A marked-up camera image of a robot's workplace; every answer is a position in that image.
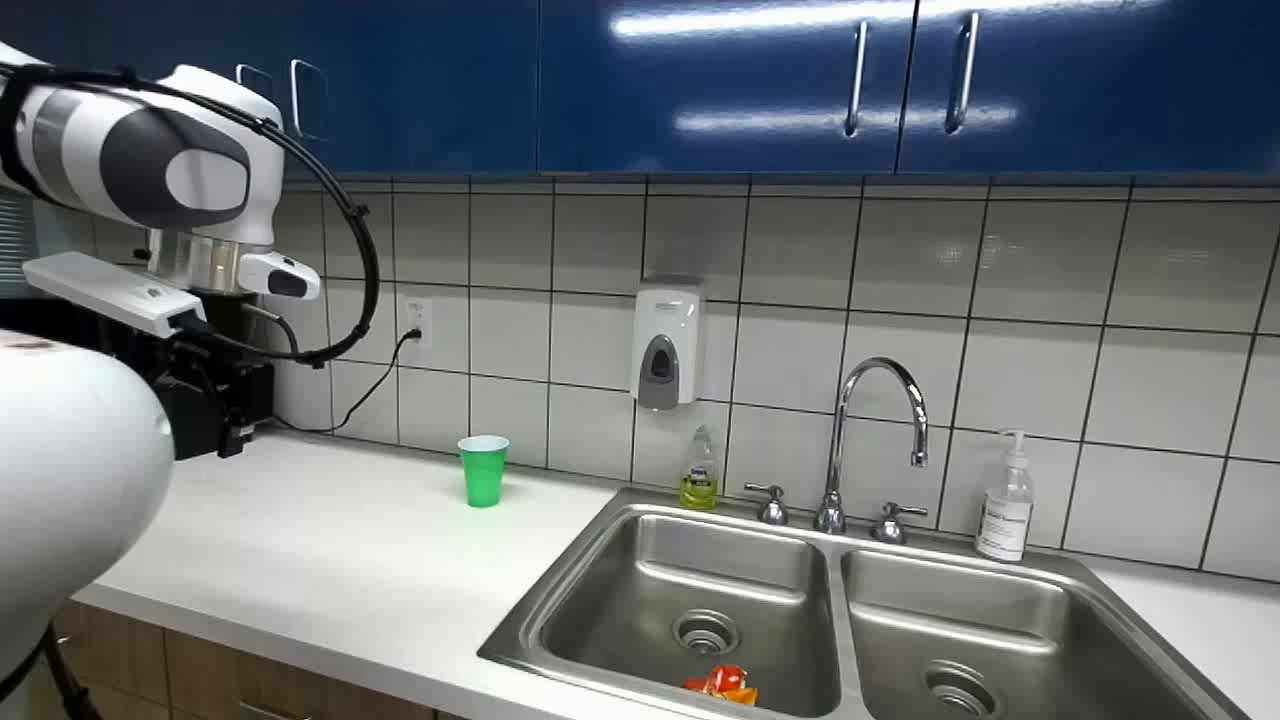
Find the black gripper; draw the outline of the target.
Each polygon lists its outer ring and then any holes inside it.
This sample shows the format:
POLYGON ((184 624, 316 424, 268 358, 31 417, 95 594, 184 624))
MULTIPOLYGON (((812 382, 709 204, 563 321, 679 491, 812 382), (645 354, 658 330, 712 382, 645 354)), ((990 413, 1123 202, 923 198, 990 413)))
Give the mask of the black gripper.
POLYGON ((235 456, 271 417, 277 373, 235 347, 167 340, 158 347, 156 396, 171 421, 174 456, 235 456))

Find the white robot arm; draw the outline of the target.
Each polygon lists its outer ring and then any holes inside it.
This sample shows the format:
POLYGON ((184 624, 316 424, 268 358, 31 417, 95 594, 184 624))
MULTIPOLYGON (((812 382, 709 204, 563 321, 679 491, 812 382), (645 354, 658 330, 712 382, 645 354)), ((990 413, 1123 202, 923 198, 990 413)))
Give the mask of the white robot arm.
MULTIPOLYGON (((178 66, 158 79, 2 57, 2 183, 53 209, 184 232, 233 251, 235 286, 310 299, 271 250, 289 141, 251 90, 178 66)), ((125 359, 0 332, 0 683, 20 698, 65 602, 152 526, 174 434, 125 359)))

